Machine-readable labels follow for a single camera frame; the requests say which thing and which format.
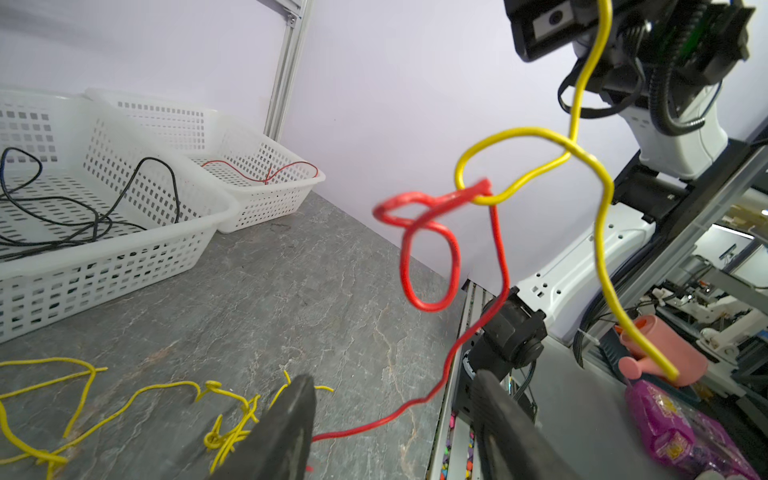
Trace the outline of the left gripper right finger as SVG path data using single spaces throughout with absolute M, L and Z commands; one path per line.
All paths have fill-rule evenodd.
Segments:
M 481 472 L 485 479 L 567 480 L 578 477 L 492 372 L 481 370 L 476 373 L 470 399 Z

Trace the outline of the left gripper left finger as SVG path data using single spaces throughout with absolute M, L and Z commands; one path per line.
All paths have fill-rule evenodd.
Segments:
M 206 435 L 206 448 L 216 456 L 211 479 L 302 479 L 311 448 L 317 398 L 310 375 L 299 375 L 282 392 L 263 418 L 247 431 L 258 401 L 245 406 L 245 416 L 223 434 L 223 419 L 217 418 Z

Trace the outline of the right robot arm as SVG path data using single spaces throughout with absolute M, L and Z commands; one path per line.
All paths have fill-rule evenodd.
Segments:
M 526 62 L 565 46 L 576 61 L 561 82 L 573 121 L 618 116 L 638 153 L 615 180 L 603 238 L 617 290 L 662 253 L 745 157 L 720 126 L 726 76 L 749 56 L 755 8 L 740 1 L 615 1 L 602 27 L 595 1 L 509 1 L 515 49 Z M 546 336 L 581 343 L 608 306 L 587 234 L 544 270 L 488 304 L 466 353 L 474 370 L 531 365 Z

